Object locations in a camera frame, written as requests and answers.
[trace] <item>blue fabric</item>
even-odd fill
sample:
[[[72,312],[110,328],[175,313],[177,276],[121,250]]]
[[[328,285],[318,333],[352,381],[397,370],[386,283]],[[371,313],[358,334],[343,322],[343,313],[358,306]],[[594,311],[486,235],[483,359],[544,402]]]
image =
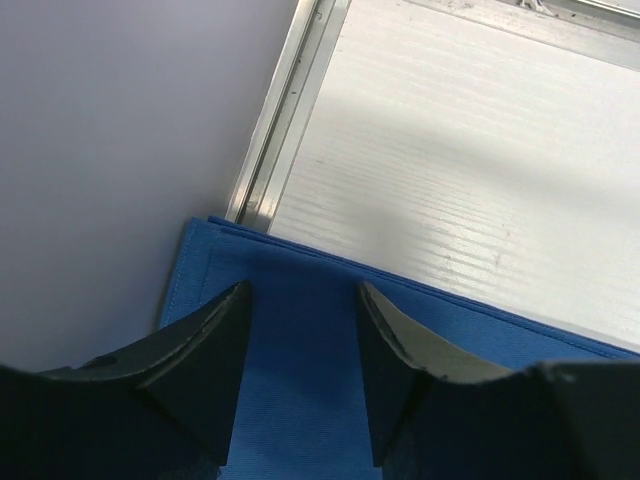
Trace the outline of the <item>blue fabric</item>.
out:
[[[161,325],[245,278],[254,288],[254,319],[223,479],[381,478],[371,466],[356,340],[355,294],[362,280],[456,345],[507,367],[554,358],[635,358],[215,218],[189,224]]]

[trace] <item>towel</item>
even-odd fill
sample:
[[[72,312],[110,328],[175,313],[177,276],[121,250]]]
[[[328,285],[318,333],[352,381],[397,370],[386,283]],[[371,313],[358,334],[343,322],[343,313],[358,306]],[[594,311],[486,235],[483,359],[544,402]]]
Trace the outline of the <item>towel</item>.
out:
[[[364,280],[437,334],[509,368],[543,359],[637,358],[217,218],[189,223],[161,327],[247,278],[253,326],[223,480],[381,478],[372,463],[356,337],[356,286]]]

